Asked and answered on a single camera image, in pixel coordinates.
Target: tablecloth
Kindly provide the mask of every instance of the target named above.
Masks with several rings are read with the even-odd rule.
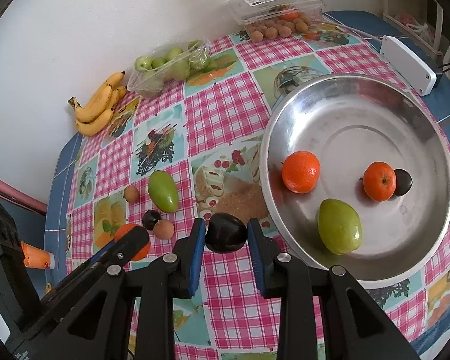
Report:
[[[67,273],[107,240],[104,222],[106,227],[141,223],[143,213],[154,207],[146,193],[152,169],[168,171],[178,186],[180,209],[164,215],[176,232],[169,241],[152,236],[149,256],[126,269],[146,266],[170,252],[175,240],[188,234],[193,218],[207,220],[216,211],[239,218],[257,216],[265,235],[286,250],[260,200],[260,139],[276,102],[310,78],[350,72],[389,81],[409,92],[435,120],[418,94],[366,40],[332,25],[258,44],[241,31],[214,40],[211,54],[219,66],[213,75],[171,83],[153,100],[129,93],[110,126],[82,140],[67,207]],[[152,131],[173,136],[150,163],[140,153],[147,149]],[[247,190],[237,190],[237,179],[247,183]],[[140,191],[135,204],[123,199],[123,189],[130,184]],[[225,192],[217,195],[210,186],[225,187]],[[247,201],[258,203],[244,210],[241,203]],[[450,306],[450,225],[437,253],[419,272],[369,292],[413,345]],[[317,348],[319,358],[324,358],[317,299],[314,305]],[[273,359],[279,314],[279,301],[261,299],[255,288],[247,245],[226,255],[205,250],[197,294],[174,302],[177,358]],[[136,323],[135,312],[131,349]]]

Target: green mango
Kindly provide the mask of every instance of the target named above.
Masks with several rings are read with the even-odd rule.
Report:
[[[346,254],[362,244],[359,214],[349,204],[337,199],[325,199],[317,217],[322,242],[334,254]]]
[[[163,170],[156,170],[148,179],[148,194],[155,205],[163,212],[179,209],[179,193],[172,176]]]

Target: banana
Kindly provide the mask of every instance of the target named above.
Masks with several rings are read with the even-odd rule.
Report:
[[[118,84],[120,84],[120,81],[123,79],[123,76],[125,76],[125,72],[118,71],[116,73],[113,73],[110,77],[108,77],[103,82],[103,84],[98,87],[98,89],[96,90],[94,95],[90,98],[90,100],[88,101],[87,105],[85,105],[84,108],[92,106],[93,103],[98,100],[100,93],[102,93],[102,91],[105,89],[107,85],[111,85],[113,89],[115,89],[118,86]]]
[[[125,85],[120,85],[112,92],[112,97],[110,97],[110,100],[108,101],[107,108],[109,107],[115,107],[117,103],[123,99],[123,97],[128,93],[127,88]]]
[[[98,100],[95,101],[90,107],[81,107],[80,103],[75,97],[72,97],[68,103],[75,110],[75,117],[79,122],[90,123],[97,119],[97,117],[104,111],[107,104],[112,97],[112,86],[107,85],[105,89],[100,93]]]
[[[104,128],[110,122],[112,116],[113,108],[108,108],[92,123],[82,123],[79,120],[75,120],[75,127],[82,135],[91,137]]]

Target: white wall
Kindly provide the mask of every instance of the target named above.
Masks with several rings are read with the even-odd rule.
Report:
[[[86,102],[109,73],[173,39],[236,27],[228,0],[14,0],[0,19],[0,179],[47,202],[74,134],[68,98]],[[324,0],[378,14],[381,0]]]

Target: stainless steel bowl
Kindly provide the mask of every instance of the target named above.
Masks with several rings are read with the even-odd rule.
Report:
[[[298,150],[320,161],[319,181],[307,194],[282,182],[282,161]],[[375,161],[408,171],[411,190],[381,203],[369,199],[359,179]],[[450,155],[440,133],[413,98],[369,76],[321,76],[290,93],[265,130],[260,179],[271,217],[298,257],[324,269],[342,265],[366,288],[419,270],[450,221]],[[332,254],[318,235],[316,215],[327,198],[360,215],[362,245],[349,254]]]

